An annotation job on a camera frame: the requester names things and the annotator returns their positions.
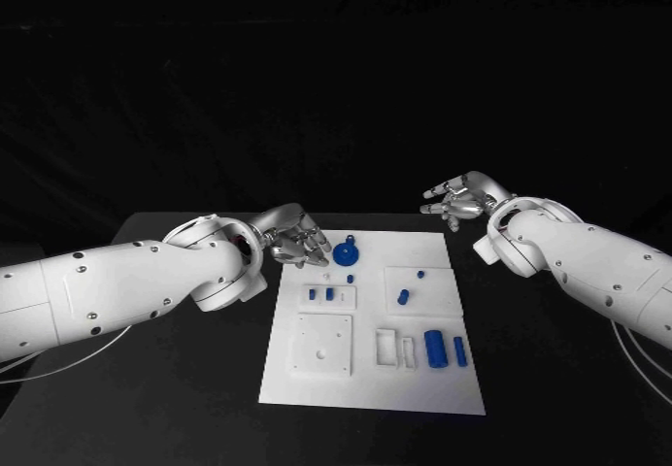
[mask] white mat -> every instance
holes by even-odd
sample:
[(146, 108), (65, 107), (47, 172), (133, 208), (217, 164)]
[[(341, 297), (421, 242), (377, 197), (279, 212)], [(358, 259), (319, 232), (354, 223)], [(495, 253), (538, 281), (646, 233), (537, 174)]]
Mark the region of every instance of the white mat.
[[(387, 309), (385, 267), (413, 267), (419, 270), (450, 268), (445, 235), (351, 230), (328, 230), (325, 234), (334, 246), (345, 242), (349, 234), (355, 235), (361, 260), (352, 267), (342, 267), (334, 261), (326, 268), (306, 266), (300, 270), (295, 266), (285, 266), (260, 402), (429, 413), (486, 414), (462, 318), (453, 314), (391, 316)], [(355, 275), (352, 285), (358, 288), (358, 308), (354, 311), (332, 309), (325, 312), (352, 317), (351, 375), (335, 377), (329, 373), (296, 373), (290, 370), (290, 364), (296, 351), (297, 315), (321, 313), (319, 310), (300, 307), (303, 286), (348, 285), (347, 278), (351, 274)], [(453, 303), (459, 303), (459, 297), (453, 298)], [(397, 370), (377, 368), (377, 328), (397, 331), (400, 357), (401, 339), (413, 337), (417, 364), (414, 371), (403, 370), (403, 364)], [(445, 369), (432, 369), (427, 361), (424, 332), (434, 329), (445, 333), (450, 363)], [(460, 336), (465, 342), (469, 361), (465, 368), (456, 363), (456, 336)]]

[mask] robotic hand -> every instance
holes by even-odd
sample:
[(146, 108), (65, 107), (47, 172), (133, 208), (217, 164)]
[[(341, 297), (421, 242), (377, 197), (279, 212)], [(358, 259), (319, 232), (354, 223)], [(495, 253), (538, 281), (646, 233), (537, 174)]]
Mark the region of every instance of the robotic hand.
[(672, 257), (590, 223), (557, 202), (517, 197), (495, 180), (469, 172), (424, 192), (446, 194), (420, 207), (459, 220), (491, 216), (473, 248), (488, 264), (502, 260), (522, 277), (551, 270), (567, 292), (593, 310), (672, 349)]
[(331, 245), (299, 204), (250, 222), (202, 216), (165, 240), (136, 241), (0, 268), (0, 362), (165, 315), (192, 296), (215, 311), (266, 289), (264, 248), (326, 266)]

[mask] table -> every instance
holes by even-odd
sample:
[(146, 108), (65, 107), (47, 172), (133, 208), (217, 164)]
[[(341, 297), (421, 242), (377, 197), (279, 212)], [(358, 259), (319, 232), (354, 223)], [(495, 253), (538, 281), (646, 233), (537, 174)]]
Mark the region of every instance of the table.
[[(210, 213), (136, 214), (116, 243), (162, 240)], [(253, 214), (220, 214), (247, 219)], [(446, 232), (488, 416), (263, 405), (280, 264), (269, 290), (202, 313), (185, 300), (91, 360), (25, 383), (0, 421), (3, 464), (670, 464), (672, 410), (638, 379), (609, 322), (551, 274), (522, 279), (421, 215), (318, 214), (323, 228)], [(80, 359), (106, 335), (38, 357), (31, 375)]]

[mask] blue object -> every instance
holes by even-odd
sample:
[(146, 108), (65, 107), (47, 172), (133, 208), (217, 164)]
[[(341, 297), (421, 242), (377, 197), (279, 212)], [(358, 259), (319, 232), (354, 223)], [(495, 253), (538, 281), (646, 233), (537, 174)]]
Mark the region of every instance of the blue object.
[(403, 289), (403, 293), (400, 294), (400, 299), (397, 300), (397, 302), (398, 302), (403, 306), (407, 305), (409, 297), (410, 297), (409, 290), (407, 290), (407, 289)]
[(465, 345), (462, 343), (462, 337), (455, 337), (453, 341), (456, 343), (458, 366), (466, 367), (466, 353), (465, 353)]
[(355, 236), (348, 235), (347, 242), (334, 248), (334, 261), (345, 267), (354, 265), (361, 259), (361, 250), (355, 246)]
[(424, 332), (424, 345), (427, 347), (427, 358), (430, 367), (442, 369), (449, 366), (449, 357), (446, 356), (445, 336), (440, 330)]

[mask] black table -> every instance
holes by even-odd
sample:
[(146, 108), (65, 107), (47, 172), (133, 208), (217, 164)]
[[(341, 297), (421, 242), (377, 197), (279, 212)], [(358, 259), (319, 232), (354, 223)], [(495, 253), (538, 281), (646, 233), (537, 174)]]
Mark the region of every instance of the black table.
[[(137, 214), (116, 243), (162, 240), (202, 214)], [(325, 229), (447, 231), (421, 215), (315, 219)], [(257, 402), (282, 267), (267, 257), (269, 290), (248, 303), (202, 313), (188, 298), (96, 358), (25, 383), (0, 422), (3, 464), (671, 464), (672, 410), (608, 320), (551, 274), (525, 280), (486, 266), (472, 250), (484, 232), (484, 222), (466, 222), (446, 239), (488, 416)], [(48, 351), (31, 374), (113, 337)]]

